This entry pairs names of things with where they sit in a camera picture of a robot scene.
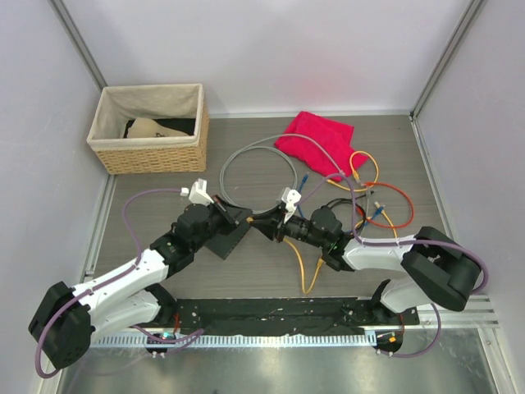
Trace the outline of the black network switch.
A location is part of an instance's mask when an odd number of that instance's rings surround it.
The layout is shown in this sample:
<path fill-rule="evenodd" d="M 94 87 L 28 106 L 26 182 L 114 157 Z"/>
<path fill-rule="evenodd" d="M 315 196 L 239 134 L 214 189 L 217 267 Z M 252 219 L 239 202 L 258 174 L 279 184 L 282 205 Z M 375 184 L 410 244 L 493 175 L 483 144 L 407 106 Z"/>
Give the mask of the black network switch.
<path fill-rule="evenodd" d="M 226 204 L 226 211 L 237 220 L 239 225 L 228 234 L 217 234 L 204 247 L 219 258 L 225 260 L 247 234 L 250 225 L 247 218 L 253 214 L 249 208 L 241 208 Z"/>

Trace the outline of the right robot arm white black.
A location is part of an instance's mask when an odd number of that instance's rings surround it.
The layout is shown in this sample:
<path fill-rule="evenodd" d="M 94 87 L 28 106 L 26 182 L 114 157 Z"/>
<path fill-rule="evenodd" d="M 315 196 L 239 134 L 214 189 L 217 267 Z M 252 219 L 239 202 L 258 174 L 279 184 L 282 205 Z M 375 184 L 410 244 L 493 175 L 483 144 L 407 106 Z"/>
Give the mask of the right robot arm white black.
<path fill-rule="evenodd" d="M 374 293 L 370 312 L 375 321 L 391 323 L 406 309 L 433 303 L 447 310 L 464 310 L 477 285 L 486 282 L 485 269 L 463 247 L 434 227 L 422 227 L 414 236 L 368 239 L 346 233 L 326 206 L 309 219 L 276 207 L 253 216 L 249 224 L 271 241 L 286 237 L 317 247 L 333 270 L 368 269 L 404 273 L 382 283 Z"/>

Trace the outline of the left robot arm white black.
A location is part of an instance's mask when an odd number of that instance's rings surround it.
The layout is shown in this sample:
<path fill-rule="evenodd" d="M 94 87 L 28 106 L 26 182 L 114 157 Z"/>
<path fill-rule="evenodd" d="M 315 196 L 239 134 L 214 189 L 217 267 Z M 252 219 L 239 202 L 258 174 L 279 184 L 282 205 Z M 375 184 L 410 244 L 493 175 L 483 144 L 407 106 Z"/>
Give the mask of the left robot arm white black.
<path fill-rule="evenodd" d="M 88 282 L 50 286 L 30 320 L 37 348 L 34 365 L 42 378 L 43 357 L 56 370 L 79 360 L 91 344 L 109 333 L 142 323 L 164 328 L 174 319 L 174 299 L 161 283 L 194 262 L 196 253 L 219 240 L 232 250 L 249 229 L 251 209 L 214 195 L 193 199 L 171 229 L 137 256 Z"/>

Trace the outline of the wicker basket with liner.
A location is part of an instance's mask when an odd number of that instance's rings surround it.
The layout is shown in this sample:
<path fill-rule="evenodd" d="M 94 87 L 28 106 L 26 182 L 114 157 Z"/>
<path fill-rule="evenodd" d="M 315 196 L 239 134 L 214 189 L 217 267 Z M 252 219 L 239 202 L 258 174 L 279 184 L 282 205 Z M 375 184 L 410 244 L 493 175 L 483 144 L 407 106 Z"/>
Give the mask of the wicker basket with liner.
<path fill-rule="evenodd" d="M 108 86 L 87 143 L 112 175 L 202 172 L 208 127 L 201 84 Z"/>

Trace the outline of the beige cloth in basket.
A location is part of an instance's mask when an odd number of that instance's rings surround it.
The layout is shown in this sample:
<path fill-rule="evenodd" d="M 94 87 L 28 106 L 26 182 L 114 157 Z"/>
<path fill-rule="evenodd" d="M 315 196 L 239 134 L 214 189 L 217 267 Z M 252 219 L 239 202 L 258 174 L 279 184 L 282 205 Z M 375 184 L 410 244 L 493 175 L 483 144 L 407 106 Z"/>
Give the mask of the beige cloth in basket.
<path fill-rule="evenodd" d="M 140 117 L 127 122 L 124 137 L 128 139 L 186 137 L 194 134 L 194 128 L 193 118 L 149 119 Z"/>

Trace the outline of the pink folded cloth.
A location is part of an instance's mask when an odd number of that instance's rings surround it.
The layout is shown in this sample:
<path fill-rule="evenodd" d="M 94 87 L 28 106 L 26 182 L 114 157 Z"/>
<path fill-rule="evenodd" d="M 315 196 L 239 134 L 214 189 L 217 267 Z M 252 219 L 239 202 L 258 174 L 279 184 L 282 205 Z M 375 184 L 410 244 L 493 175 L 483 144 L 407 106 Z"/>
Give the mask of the pink folded cloth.
<path fill-rule="evenodd" d="M 349 159 L 355 152 L 351 146 L 354 126 L 300 112 L 286 127 L 274 146 L 281 152 L 304 162 L 322 176 L 339 173 L 352 175 Z"/>

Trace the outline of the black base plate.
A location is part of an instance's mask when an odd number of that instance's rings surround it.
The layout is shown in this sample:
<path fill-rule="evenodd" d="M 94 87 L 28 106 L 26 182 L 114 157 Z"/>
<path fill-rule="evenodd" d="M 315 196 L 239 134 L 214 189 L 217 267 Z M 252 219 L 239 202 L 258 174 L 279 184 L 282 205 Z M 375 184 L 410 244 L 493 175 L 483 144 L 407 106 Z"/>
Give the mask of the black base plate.
<path fill-rule="evenodd" d="M 179 299 L 160 322 L 141 328 L 172 330 L 188 335 L 202 329 L 206 335 L 282 337 L 358 334 L 365 326 L 419 324 L 414 307 L 392 313 L 372 301 L 356 297 Z"/>

